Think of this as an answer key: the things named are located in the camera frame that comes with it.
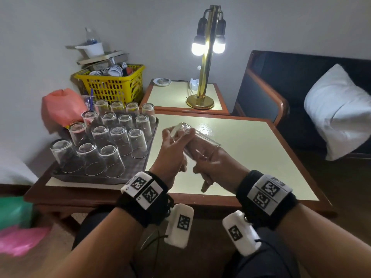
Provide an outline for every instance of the plastic bottle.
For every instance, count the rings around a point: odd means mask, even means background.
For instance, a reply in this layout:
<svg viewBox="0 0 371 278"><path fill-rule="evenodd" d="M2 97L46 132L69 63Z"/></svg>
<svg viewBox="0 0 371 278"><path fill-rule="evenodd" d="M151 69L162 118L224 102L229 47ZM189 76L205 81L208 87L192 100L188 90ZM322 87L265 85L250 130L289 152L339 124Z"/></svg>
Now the plastic bottle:
<svg viewBox="0 0 371 278"><path fill-rule="evenodd" d="M85 28L86 31L86 43L88 45L96 44L100 42L98 35L90 28Z"/></svg>

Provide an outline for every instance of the wristband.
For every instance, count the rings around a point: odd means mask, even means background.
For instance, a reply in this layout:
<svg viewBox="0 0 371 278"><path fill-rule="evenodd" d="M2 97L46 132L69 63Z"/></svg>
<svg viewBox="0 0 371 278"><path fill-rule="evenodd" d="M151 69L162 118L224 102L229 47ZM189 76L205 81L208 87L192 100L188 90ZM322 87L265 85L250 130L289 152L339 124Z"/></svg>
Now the wristband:
<svg viewBox="0 0 371 278"><path fill-rule="evenodd" d="M128 212L143 227L160 224L169 214L173 199L168 187L151 172L139 172L121 188L116 207Z"/></svg>
<svg viewBox="0 0 371 278"><path fill-rule="evenodd" d="M236 197L241 203L247 220L255 228L272 230L298 201L292 189L270 175L252 170L241 182Z"/></svg>

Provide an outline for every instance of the lamp base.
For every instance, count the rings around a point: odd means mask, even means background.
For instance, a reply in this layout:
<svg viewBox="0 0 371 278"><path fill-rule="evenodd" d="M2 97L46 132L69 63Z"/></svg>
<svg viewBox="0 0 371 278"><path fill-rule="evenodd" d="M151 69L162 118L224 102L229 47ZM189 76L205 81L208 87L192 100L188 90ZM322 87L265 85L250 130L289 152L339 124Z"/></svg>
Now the lamp base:
<svg viewBox="0 0 371 278"><path fill-rule="evenodd" d="M207 110L214 107L214 100L209 96L205 96L204 101L201 102L201 99L193 94L187 97L187 104L192 108Z"/></svg>

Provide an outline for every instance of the white plastic container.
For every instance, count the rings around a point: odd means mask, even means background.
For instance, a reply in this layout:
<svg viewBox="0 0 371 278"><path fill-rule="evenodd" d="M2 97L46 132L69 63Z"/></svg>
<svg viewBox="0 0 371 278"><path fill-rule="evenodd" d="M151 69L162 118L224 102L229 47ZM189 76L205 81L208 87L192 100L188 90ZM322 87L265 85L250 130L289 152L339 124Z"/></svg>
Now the white plastic container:
<svg viewBox="0 0 371 278"><path fill-rule="evenodd" d="M96 43L88 46L75 46L76 49L84 50L89 58L104 55L102 43Z"/></svg>

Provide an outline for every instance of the sofa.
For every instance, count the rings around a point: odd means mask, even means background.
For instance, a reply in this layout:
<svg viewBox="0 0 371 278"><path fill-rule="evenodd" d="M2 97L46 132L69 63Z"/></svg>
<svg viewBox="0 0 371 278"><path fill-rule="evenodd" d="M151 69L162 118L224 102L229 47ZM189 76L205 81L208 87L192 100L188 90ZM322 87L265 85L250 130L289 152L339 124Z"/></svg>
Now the sofa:
<svg viewBox="0 0 371 278"><path fill-rule="evenodd" d="M304 110L312 86L335 64L371 94L371 60L252 51L233 115L271 120L294 150L326 153L326 142ZM350 156L371 157L371 139Z"/></svg>

